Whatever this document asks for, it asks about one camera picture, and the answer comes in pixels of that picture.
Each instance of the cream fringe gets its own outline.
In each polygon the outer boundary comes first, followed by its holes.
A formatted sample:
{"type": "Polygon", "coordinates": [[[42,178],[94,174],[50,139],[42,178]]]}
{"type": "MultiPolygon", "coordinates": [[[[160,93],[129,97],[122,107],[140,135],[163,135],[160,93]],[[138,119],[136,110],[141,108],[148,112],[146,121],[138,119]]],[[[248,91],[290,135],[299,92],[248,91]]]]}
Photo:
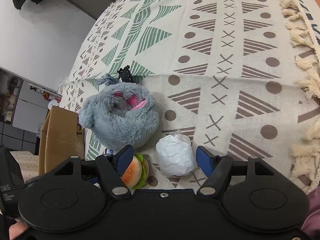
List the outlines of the cream fringe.
{"type": "MultiPolygon", "coordinates": [[[[282,14],[289,16],[289,21],[295,22],[298,19],[303,19],[305,23],[304,26],[291,22],[286,23],[285,26],[290,30],[292,45],[305,45],[312,48],[317,56],[317,60],[303,59],[299,56],[295,57],[296,65],[308,74],[308,79],[298,80],[295,84],[306,91],[307,98],[312,98],[313,96],[320,98],[320,77],[313,66],[313,64],[316,64],[317,69],[319,69],[320,48],[311,24],[297,0],[282,0],[280,6],[282,7],[282,14]],[[290,8],[297,8],[299,12],[296,13],[290,8]]],[[[307,142],[310,142],[313,138],[320,138],[320,118],[307,129],[304,136],[307,142]]],[[[307,175],[311,180],[311,184],[305,186],[303,191],[306,194],[312,192],[318,187],[320,181],[320,145],[314,143],[311,145],[293,145],[292,158],[294,160],[294,168],[291,173],[291,180],[295,182],[299,176],[307,175]]]]}

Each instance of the crumpled paper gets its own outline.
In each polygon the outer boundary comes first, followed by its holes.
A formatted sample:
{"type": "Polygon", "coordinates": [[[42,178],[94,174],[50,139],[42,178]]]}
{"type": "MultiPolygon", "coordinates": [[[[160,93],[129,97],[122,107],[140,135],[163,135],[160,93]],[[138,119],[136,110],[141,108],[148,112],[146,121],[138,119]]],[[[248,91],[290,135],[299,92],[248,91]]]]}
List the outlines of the crumpled paper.
{"type": "Polygon", "coordinates": [[[156,151],[160,171],[165,176],[183,176],[197,168],[191,141],[181,133],[161,138],[156,144],[156,151]]]}

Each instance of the plush ear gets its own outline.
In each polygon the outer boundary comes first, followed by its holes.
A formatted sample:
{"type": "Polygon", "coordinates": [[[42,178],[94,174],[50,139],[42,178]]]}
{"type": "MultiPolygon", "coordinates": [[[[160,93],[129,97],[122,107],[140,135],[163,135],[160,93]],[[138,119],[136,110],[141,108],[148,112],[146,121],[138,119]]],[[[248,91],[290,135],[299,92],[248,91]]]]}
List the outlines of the plush ear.
{"type": "Polygon", "coordinates": [[[94,127],[95,98],[95,95],[88,97],[79,110],[79,123],[84,128],[92,129],[94,127]]]}

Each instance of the hamburger bun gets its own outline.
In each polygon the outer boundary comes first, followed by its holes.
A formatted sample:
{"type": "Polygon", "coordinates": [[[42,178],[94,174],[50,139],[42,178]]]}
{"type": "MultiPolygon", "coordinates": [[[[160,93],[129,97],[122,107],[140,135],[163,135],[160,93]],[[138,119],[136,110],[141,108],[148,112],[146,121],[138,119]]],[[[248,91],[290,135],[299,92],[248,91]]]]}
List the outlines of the hamburger bun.
{"type": "Polygon", "coordinates": [[[146,178],[149,177],[149,163],[147,162],[147,160],[145,158],[143,158],[143,162],[142,165],[144,166],[144,170],[146,171],[146,178]]]}
{"type": "Polygon", "coordinates": [[[122,175],[121,179],[128,188],[133,188],[141,178],[142,165],[136,156],[133,156],[133,160],[130,163],[127,170],[122,175]]]}

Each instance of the cardboard box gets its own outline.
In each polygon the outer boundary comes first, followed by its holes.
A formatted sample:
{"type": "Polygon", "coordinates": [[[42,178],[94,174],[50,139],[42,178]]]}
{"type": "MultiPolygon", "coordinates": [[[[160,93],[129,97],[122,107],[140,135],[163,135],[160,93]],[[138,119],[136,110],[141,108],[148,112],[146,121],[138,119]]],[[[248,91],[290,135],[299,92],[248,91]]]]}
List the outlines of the cardboard box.
{"type": "Polygon", "coordinates": [[[39,175],[78,155],[84,159],[84,129],[78,124],[78,114],[53,106],[41,130],[39,175]]]}

